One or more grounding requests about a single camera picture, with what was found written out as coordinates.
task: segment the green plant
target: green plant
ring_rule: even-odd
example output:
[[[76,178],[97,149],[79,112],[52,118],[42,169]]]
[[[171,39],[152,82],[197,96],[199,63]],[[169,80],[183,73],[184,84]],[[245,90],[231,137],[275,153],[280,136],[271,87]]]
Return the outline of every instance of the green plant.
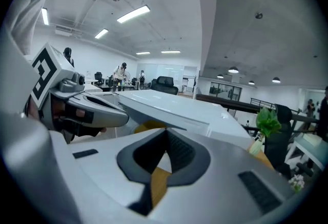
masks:
[[[264,137],[270,137],[273,133],[279,133],[281,128],[276,112],[274,110],[269,111],[266,107],[261,108],[260,112],[257,113],[256,126],[262,134],[260,141]]]

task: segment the glass wall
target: glass wall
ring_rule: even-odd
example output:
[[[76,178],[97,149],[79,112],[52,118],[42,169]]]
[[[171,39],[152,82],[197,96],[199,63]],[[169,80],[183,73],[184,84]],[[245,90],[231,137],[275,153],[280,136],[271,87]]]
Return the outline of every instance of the glass wall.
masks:
[[[182,79],[184,66],[178,65],[157,65],[157,64],[138,64],[136,77],[143,70],[145,72],[146,83],[151,83],[152,79],[157,79],[159,76],[169,76],[173,78],[174,86],[182,90]]]
[[[239,101],[241,94],[240,87],[228,86],[219,83],[211,83],[209,95]]]

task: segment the window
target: window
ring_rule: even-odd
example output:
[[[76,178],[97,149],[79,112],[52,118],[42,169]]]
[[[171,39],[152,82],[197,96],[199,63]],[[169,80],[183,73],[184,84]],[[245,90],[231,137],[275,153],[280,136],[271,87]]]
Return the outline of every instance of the window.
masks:
[[[210,96],[221,97],[224,99],[230,99],[234,101],[239,101],[241,94],[240,87],[228,86],[224,84],[211,83]]]

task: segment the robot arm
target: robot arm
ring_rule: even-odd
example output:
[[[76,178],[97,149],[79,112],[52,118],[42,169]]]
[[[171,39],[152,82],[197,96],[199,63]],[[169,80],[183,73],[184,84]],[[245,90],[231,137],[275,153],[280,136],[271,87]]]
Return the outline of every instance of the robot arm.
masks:
[[[45,44],[32,62],[39,79],[31,97],[41,122],[50,130],[96,136],[102,128],[125,125],[128,114],[100,97],[84,91],[84,76],[77,73],[65,57],[50,44]],[[60,100],[65,110],[54,116],[53,103]],[[77,116],[76,110],[84,116]]]

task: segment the black vent slot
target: black vent slot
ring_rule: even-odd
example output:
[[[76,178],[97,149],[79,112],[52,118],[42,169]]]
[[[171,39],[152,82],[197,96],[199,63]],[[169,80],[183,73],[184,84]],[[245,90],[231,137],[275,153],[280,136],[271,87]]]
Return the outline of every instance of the black vent slot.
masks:
[[[98,151],[95,149],[89,149],[89,150],[84,150],[84,151],[80,151],[80,152],[75,152],[73,153],[73,156],[75,157],[75,159],[81,158],[81,157],[85,157],[85,156],[90,156],[93,154],[97,154]]]
[[[251,196],[261,208],[263,214],[278,207],[281,202],[263,184],[263,182],[251,171],[238,174]]]
[[[104,103],[103,101],[99,100],[98,98],[93,98],[93,97],[89,97],[87,96],[87,100],[89,100],[90,102],[93,102],[95,104],[98,104],[98,105],[101,105],[101,106],[104,106],[104,107],[109,107],[109,108],[113,108],[112,106]]]

